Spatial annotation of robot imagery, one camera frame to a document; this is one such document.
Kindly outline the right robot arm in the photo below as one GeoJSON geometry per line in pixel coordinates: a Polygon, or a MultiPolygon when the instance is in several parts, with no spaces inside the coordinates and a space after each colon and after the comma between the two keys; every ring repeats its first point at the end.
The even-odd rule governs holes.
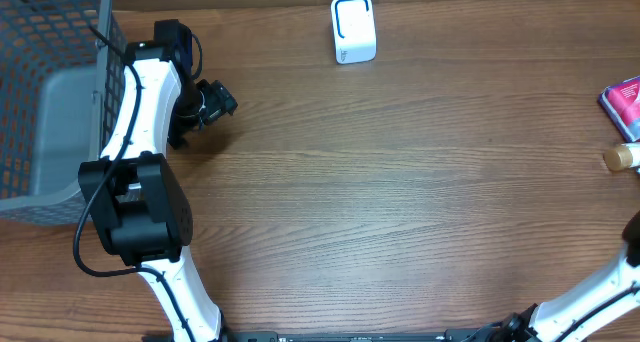
{"type": "Polygon", "coordinates": [[[583,341],[639,306],[639,222],[622,232],[624,245],[602,269],[565,294],[514,315],[493,341],[583,341]]]}

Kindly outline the white tube with gold cap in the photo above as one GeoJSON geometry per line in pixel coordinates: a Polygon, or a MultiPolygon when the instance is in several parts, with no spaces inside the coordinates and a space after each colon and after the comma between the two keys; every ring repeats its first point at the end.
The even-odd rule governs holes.
{"type": "Polygon", "coordinates": [[[610,171],[619,172],[626,169],[639,169],[638,143],[626,143],[618,145],[603,154],[605,165],[610,171]]]}

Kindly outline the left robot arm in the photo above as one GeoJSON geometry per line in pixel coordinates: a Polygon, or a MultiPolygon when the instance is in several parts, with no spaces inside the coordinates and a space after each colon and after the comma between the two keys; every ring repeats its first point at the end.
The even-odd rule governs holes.
{"type": "Polygon", "coordinates": [[[185,146],[186,133],[233,114],[237,102],[220,81],[201,78],[199,39],[177,19],[155,22],[150,41],[106,46],[123,64],[125,92],[100,157],[79,168],[86,207],[73,241],[76,265],[98,278],[141,276],[169,320],[172,341],[230,341],[195,266],[190,204],[166,154],[185,146]],[[83,262],[79,237],[88,220],[123,268],[97,271],[83,262]]]}

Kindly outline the red purple pad pack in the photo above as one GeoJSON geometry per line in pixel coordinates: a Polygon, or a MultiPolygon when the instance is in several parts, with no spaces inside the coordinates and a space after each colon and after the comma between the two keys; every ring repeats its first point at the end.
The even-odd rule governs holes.
{"type": "Polygon", "coordinates": [[[606,87],[598,98],[627,142],[639,141],[639,77],[606,87]]]}

